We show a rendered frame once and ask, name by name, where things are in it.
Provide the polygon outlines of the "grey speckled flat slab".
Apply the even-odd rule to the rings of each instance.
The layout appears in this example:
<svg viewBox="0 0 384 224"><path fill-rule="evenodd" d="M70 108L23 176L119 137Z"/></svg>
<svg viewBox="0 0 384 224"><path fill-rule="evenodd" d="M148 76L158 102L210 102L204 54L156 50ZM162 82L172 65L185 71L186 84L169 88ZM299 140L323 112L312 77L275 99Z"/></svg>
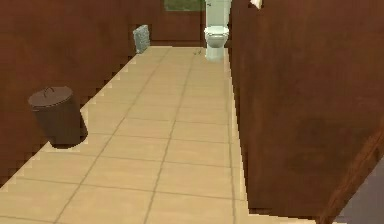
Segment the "grey speckled flat slab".
<svg viewBox="0 0 384 224"><path fill-rule="evenodd" d="M136 53L143 53L150 46L150 32L147 25L141 25L133 31Z"/></svg>

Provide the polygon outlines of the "green window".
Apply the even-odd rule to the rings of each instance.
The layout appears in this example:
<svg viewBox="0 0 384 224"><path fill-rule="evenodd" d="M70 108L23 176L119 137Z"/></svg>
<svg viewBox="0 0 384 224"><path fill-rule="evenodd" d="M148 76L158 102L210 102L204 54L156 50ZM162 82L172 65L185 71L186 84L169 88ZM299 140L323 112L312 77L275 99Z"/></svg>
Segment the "green window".
<svg viewBox="0 0 384 224"><path fill-rule="evenodd" d="M204 11L205 0L164 0L166 11Z"/></svg>

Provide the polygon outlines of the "brown lidded trash bin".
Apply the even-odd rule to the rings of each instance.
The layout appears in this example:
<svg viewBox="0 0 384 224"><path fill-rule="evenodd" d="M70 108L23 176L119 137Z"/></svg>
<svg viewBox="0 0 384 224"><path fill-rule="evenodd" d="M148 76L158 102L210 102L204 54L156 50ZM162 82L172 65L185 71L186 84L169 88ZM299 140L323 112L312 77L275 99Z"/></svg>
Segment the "brown lidded trash bin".
<svg viewBox="0 0 384 224"><path fill-rule="evenodd" d="M33 93L28 103L54 148L68 149L87 138L88 130L80 107L69 87L46 87Z"/></svg>

